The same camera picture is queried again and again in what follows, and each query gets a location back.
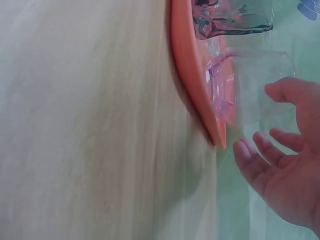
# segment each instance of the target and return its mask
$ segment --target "transparent cup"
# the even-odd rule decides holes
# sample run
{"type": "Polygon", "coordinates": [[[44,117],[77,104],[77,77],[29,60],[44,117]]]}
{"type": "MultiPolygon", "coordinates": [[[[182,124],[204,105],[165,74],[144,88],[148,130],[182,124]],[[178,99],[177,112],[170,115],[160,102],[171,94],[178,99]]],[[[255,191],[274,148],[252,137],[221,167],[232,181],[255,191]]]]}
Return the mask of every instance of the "transparent cup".
{"type": "Polygon", "coordinates": [[[191,0],[195,35],[247,35],[273,29],[272,0],[191,0]]]}
{"type": "Polygon", "coordinates": [[[285,52],[227,48],[207,73],[212,79],[213,111],[232,126],[243,127],[294,108],[265,93],[266,84],[295,76],[285,52]]]}

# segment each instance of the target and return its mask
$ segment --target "orange tray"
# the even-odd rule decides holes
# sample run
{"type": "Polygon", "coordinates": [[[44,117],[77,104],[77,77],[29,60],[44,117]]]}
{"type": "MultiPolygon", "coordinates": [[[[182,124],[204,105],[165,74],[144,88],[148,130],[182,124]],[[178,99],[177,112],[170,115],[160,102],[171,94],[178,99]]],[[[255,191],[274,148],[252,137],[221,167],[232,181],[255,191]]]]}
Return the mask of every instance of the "orange tray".
{"type": "MultiPolygon", "coordinates": [[[[206,82],[205,69],[214,56],[210,55],[207,44],[209,40],[196,39],[192,16],[192,0],[171,0],[171,41],[176,66],[194,106],[202,119],[211,141],[225,149],[226,122],[215,116],[212,108],[213,83],[206,82]]],[[[227,48],[224,36],[218,36],[220,50],[227,48]]],[[[223,75],[232,76],[233,68],[230,61],[225,64],[223,75]]],[[[230,95],[234,94],[233,81],[227,84],[230,95]]]]}

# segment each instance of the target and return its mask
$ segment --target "light green tablecloth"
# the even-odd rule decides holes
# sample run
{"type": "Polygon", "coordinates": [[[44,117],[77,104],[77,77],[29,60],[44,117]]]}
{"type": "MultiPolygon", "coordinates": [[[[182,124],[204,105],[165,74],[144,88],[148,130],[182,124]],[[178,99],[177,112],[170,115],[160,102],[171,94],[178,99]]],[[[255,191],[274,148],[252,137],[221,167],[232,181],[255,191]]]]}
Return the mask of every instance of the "light green tablecloth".
{"type": "MultiPolygon", "coordinates": [[[[316,21],[297,9],[298,0],[274,3],[274,29],[263,34],[228,36],[231,47],[285,51],[295,66],[296,76],[319,82],[320,15],[316,21]]],[[[256,131],[269,132],[272,127],[298,132],[295,112],[262,119],[241,129],[227,129],[227,149],[217,154],[217,231],[218,240],[316,240],[303,227],[285,222],[248,186],[236,167],[232,143],[256,131]]]]}

